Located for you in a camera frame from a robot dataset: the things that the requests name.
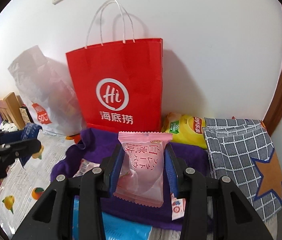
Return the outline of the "small blue white packet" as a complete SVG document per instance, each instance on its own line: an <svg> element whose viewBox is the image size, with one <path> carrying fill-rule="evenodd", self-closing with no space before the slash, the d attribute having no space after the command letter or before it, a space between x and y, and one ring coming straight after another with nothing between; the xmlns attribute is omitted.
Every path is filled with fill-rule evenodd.
<svg viewBox="0 0 282 240"><path fill-rule="evenodd" d="M20 138L21 140L37 139L40 130L42 130L42 126L35 123L28 123L25 125ZM25 166L29 159L30 156L22 157L19 159L22 167Z"/></svg>

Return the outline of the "Lotso lollipop snack packet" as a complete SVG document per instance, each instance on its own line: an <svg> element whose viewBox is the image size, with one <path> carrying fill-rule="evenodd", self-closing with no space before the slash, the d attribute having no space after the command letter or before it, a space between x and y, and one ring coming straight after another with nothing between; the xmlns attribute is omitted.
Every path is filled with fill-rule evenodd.
<svg viewBox="0 0 282 240"><path fill-rule="evenodd" d="M172 210L171 219L177 220L183 218L185 213L185 203L186 203L185 198L178 199L174 196L173 193L171 193L170 196L171 196L171 210Z"/></svg>

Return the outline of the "pink yellow candy packet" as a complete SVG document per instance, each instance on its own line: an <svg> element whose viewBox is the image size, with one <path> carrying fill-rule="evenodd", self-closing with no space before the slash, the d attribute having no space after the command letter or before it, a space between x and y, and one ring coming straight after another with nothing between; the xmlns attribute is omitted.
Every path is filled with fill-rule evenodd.
<svg viewBox="0 0 282 240"><path fill-rule="evenodd" d="M93 168L99 167L99 166L100 166L99 163L93 163L93 162L87 161L86 159L82 159L80 163L80 167L73 177L75 178L75 177L83 176L88 171L92 170Z"/></svg>

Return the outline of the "light pink pastry packet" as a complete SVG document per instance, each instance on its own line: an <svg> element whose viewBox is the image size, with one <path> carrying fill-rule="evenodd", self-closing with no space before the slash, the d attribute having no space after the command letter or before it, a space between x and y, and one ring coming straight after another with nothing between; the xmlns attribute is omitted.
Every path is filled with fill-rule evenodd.
<svg viewBox="0 0 282 240"><path fill-rule="evenodd" d="M115 197L139 205L163 205L164 150L172 134L119 132L125 152Z"/></svg>

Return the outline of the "wooden headboard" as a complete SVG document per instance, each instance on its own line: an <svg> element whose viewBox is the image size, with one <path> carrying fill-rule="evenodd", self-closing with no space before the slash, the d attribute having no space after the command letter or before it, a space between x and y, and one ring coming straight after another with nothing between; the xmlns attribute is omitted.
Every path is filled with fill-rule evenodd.
<svg viewBox="0 0 282 240"><path fill-rule="evenodd" d="M3 120L14 123L19 130L25 127L25 122L20 112L20 103L14 92L0 99L0 115Z"/></svg>

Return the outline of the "patterned box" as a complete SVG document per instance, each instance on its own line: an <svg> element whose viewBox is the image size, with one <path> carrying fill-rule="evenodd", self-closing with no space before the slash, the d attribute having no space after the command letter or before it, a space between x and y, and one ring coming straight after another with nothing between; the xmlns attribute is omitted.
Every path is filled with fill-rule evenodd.
<svg viewBox="0 0 282 240"><path fill-rule="evenodd" d="M33 119L30 115L30 112L25 105L21 106L19 110L25 124L33 123Z"/></svg>

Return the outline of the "blue tissue pack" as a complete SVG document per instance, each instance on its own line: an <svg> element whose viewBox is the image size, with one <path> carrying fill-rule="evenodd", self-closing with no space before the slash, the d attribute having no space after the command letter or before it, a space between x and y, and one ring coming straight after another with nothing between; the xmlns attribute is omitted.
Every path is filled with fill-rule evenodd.
<svg viewBox="0 0 282 240"><path fill-rule="evenodd" d="M74 197L72 239L79 239L79 196ZM102 213L106 239L142 239L150 237L152 226Z"/></svg>

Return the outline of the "grey checked star cloth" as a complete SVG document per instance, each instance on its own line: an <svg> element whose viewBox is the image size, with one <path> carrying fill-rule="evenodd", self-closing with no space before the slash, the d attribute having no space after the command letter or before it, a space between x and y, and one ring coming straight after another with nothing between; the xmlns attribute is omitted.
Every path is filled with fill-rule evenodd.
<svg viewBox="0 0 282 240"><path fill-rule="evenodd" d="M266 222L282 208L282 170L260 120L205 119L210 175L228 176Z"/></svg>

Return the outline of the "white Miniso plastic bag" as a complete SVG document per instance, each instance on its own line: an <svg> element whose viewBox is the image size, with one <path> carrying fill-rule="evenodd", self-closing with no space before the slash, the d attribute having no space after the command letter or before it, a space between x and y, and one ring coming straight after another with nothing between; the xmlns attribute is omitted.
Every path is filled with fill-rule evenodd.
<svg viewBox="0 0 282 240"><path fill-rule="evenodd" d="M66 66L38 46L23 51L8 71L35 124L50 135L76 135L86 128Z"/></svg>

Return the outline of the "yellow chips bag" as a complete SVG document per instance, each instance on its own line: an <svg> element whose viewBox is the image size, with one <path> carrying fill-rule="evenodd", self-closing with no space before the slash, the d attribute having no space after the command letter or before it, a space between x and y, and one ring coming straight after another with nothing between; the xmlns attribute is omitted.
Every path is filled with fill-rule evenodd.
<svg viewBox="0 0 282 240"><path fill-rule="evenodd" d="M206 150L207 144L202 133L205 126L205 120L202 118L169 113L163 121L161 132L171 133L172 142L194 145Z"/></svg>

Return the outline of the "red Haidilao paper bag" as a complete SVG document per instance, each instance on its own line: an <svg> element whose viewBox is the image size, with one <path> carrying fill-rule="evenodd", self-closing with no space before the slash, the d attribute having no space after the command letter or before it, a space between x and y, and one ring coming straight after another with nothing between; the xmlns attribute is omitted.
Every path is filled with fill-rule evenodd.
<svg viewBox="0 0 282 240"><path fill-rule="evenodd" d="M89 128L159 132L162 126L163 40L122 38L66 53Z"/></svg>

